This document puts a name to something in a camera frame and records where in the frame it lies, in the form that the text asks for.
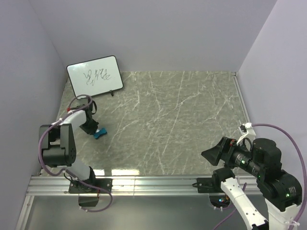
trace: lavender wall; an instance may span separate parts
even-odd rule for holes
[[[0,1],[0,31],[0,228],[12,230],[39,169],[39,126],[56,118],[66,77],[28,1]]]
[[[297,141],[307,163],[307,1],[278,0],[239,71],[239,84],[253,123],[271,123]],[[278,131],[257,128],[282,150],[283,167],[302,180],[291,142]],[[300,229],[307,228],[304,213]]]
[[[238,71],[276,0],[30,0],[65,65]]]

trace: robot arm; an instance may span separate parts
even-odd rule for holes
[[[244,127],[244,137],[239,141],[223,137],[215,147],[201,153],[212,165],[217,165],[219,160],[225,162],[225,168],[213,172],[213,186],[217,192],[223,190],[230,197],[248,230],[269,229],[268,225],[273,230],[287,230],[290,225],[297,229],[299,224],[293,222],[293,219],[298,214],[302,202],[300,183],[281,169],[281,151],[274,141],[265,138],[255,139],[250,151],[239,145],[247,134],[251,138],[255,137],[251,123],[245,124]],[[238,187],[231,171],[235,167],[257,178],[257,186],[268,207],[269,224]]]
[[[43,162],[51,168],[65,169],[65,172],[72,177],[69,193],[99,193],[96,189],[85,186],[81,182],[110,192],[111,179],[97,179],[93,169],[76,158],[74,132],[77,128],[80,127],[87,134],[93,135],[95,139],[106,134],[106,130],[104,128],[98,129],[98,122],[93,120],[92,106],[75,111],[79,108],[80,106],[71,109],[68,112],[71,115],[47,133],[41,145]],[[40,137],[51,125],[40,127]],[[97,196],[94,199],[95,201],[92,198],[84,200],[79,197],[79,205],[94,207],[98,202]]]

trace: whiteboard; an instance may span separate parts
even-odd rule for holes
[[[75,96],[96,96],[124,87],[115,56],[72,64],[67,72]]]

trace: marble floor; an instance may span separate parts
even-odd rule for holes
[[[77,157],[98,175],[211,174],[201,152],[246,122],[230,72],[123,72],[124,88],[94,98],[108,134],[75,134]],[[67,82],[59,117],[74,97]]]

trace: black cable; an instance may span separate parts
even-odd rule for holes
[[[64,173],[64,177],[67,179],[67,180],[69,180],[71,183],[73,182],[73,180],[72,180],[72,177],[71,176],[69,176],[70,177],[70,179],[65,175],[65,173]]]
[[[96,105],[96,102],[95,102],[95,101],[93,101],[93,105],[94,105],[94,107],[95,107],[95,113],[97,113],[97,105]]]
[[[250,145],[250,149],[249,149],[249,151],[251,151],[251,150],[252,150],[252,148],[253,148],[253,144],[251,143],[251,140],[250,140],[249,138],[244,138],[244,139],[243,139],[243,145],[244,145],[244,146],[246,146],[246,144],[245,144],[245,140],[247,140],[247,141],[249,142],[249,145]]]

